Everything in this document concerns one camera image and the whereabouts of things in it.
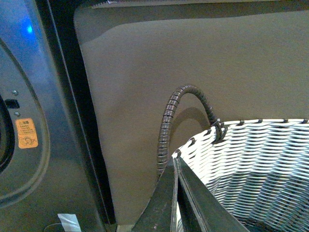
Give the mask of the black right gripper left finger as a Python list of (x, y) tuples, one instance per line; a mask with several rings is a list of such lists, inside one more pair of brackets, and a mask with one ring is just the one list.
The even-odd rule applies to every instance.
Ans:
[(178, 173), (171, 158), (133, 232), (175, 232), (177, 230)]

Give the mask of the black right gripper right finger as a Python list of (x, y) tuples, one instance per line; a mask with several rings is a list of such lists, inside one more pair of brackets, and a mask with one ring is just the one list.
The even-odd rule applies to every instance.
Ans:
[(248, 229), (212, 195), (182, 158), (175, 159), (178, 196), (185, 232), (247, 232)]

